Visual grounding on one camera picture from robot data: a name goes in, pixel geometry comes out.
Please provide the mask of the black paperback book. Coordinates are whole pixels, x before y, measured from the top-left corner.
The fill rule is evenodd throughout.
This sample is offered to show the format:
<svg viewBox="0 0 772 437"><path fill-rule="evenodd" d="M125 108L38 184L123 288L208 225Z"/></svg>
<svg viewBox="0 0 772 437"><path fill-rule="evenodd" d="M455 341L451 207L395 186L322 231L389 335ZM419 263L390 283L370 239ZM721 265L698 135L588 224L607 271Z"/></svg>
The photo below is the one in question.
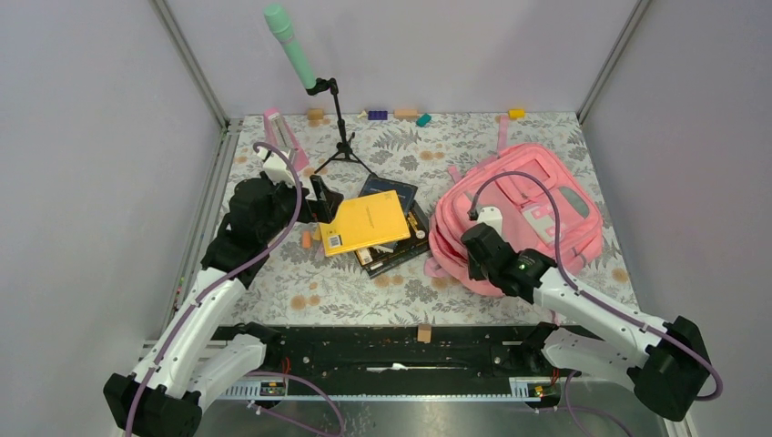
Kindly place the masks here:
<svg viewBox="0 0 772 437"><path fill-rule="evenodd" d="M397 241L392 251L371 247L354 252L362 270L370 279L394 269L430 249L428 241L429 218L417 201L413 202L411 210L406 216L406 221L411 235L407 239Z"/></svg>

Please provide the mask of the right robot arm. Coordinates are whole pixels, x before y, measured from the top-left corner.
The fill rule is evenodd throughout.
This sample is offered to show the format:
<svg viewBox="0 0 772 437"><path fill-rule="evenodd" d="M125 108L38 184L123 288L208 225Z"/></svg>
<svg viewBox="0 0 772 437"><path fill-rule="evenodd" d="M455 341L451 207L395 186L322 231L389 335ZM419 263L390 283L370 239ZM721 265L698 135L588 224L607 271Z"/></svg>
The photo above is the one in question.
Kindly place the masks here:
<svg viewBox="0 0 772 437"><path fill-rule="evenodd" d="M516 251L487 224L462 235L471 279L486 279L504 295L563 314L590 331L585 337L543 323L523 348L530 373L553 367L614 382L651 412L681 422L712 373L698 326L632 310L567 274L536 249Z"/></svg>

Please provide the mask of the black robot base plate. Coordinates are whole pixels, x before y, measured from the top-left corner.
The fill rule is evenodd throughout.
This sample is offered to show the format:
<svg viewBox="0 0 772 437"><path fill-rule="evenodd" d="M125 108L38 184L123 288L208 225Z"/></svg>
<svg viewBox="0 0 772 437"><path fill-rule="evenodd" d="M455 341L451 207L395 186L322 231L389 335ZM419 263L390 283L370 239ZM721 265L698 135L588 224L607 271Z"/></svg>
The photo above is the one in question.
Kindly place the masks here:
<svg viewBox="0 0 772 437"><path fill-rule="evenodd" d="M554 367L529 343L540 325L432 327L432 341L416 340L417 327L222 326L214 340L267 333L263 366L244 378L281 378L322 388L368 390L419 388L445 393L458 384L534 378L551 384L569 374Z"/></svg>

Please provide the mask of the dark blue book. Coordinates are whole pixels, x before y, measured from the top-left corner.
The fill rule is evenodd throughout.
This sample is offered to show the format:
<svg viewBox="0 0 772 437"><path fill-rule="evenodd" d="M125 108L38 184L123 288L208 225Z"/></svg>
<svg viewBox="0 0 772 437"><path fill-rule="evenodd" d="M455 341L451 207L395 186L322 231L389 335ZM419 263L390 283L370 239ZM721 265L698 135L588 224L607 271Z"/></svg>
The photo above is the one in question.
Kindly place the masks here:
<svg viewBox="0 0 772 437"><path fill-rule="evenodd" d="M402 211L405 215L410 211L415 200L418 187L388 178L381 178L375 174L369 174L359 192L360 197L378 194L394 190L400 200Z"/></svg>

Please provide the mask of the yellow book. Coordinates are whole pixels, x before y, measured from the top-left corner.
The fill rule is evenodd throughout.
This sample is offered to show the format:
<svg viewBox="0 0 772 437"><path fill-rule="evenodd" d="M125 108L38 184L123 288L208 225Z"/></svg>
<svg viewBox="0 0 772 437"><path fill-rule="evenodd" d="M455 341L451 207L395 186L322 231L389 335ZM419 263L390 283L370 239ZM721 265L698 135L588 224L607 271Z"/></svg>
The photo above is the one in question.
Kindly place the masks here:
<svg viewBox="0 0 772 437"><path fill-rule="evenodd" d="M365 249L410 236L395 190L344 200L330 223L320 223L326 257Z"/></svg>

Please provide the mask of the pink school backpack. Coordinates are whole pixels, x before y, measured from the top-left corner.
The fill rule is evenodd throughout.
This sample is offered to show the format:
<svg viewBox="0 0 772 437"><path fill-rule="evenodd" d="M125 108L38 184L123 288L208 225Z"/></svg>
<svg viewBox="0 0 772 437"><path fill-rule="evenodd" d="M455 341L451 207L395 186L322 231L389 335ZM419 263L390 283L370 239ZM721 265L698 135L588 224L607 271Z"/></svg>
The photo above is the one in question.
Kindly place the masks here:
<svg viewBox="0 0 772 437"><path fill-rule="evenodd" d="M576 274L603 251L603 219L595 203L567 166L536 143L508 144L508 117L499 122L495 155L465 174L450 168L453 186L438 200L430 219L431 257L426 275L454 278L485 296L501 293L487 280L468 276L462 244L473 223L471 205L497 207L503 214L504 240L516 250L534 248L553 256L559 250L566 270Z"/></svg>

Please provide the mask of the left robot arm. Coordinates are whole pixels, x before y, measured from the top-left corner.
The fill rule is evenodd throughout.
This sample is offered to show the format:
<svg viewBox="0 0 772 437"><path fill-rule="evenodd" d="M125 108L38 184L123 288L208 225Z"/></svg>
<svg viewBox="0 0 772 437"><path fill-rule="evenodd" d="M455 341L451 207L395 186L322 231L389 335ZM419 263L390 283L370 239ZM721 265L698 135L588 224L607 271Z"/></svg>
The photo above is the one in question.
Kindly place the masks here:
<svg viewBox="0 0 772 437"><path fill-rule="evenodd" d="M294 224L330 223L343 200L318 175L309 188L266 173L237 184L182 309L132 372L114 373L104 386L125 435L192 436L209 405L241 377L286 369L280 334L256 322L238 328L213 357L201 356Z"/></svg>

